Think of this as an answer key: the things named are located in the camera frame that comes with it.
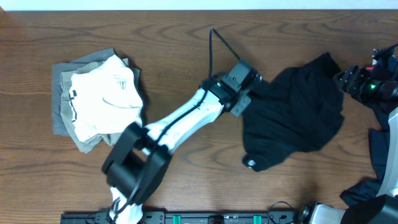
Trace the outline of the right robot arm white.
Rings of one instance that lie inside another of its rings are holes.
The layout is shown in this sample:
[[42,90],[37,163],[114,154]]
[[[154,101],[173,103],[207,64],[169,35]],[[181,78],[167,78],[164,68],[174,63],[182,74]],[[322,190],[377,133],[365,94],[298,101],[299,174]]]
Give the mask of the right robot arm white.
[[381,130],[369,132],[371,162],[377,178],[345,190],[348,208],[307,205],[297,223],[397,223],[397,57],[396,45],[374,49],[370,66],[353,65],[333,79],[339,89],[371,108]]

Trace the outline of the black polo shirt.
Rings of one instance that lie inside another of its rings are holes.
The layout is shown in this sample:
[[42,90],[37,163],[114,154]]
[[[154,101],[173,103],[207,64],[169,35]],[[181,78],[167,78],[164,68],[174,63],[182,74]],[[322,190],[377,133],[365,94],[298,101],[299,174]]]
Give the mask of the black polo shirt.
[[331,141],[344,121],[343,94],[332,80],[340,71],[324,53],[256,85],[243,111],[242,163],[260,172],[295,152],[319,151]]

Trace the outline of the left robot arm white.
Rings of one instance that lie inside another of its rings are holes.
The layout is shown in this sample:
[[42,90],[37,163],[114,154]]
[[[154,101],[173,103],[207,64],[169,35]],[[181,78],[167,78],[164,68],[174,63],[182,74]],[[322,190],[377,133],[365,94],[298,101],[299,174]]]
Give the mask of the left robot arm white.
[[141,205],[156,191],[174,151],[223,113],[239,116],[250,104],[252,85],[225,78],[204,80],[184,105],[144,127],[131,123],[106,158],[102,171],[113,193],[111,223],[138,223]]

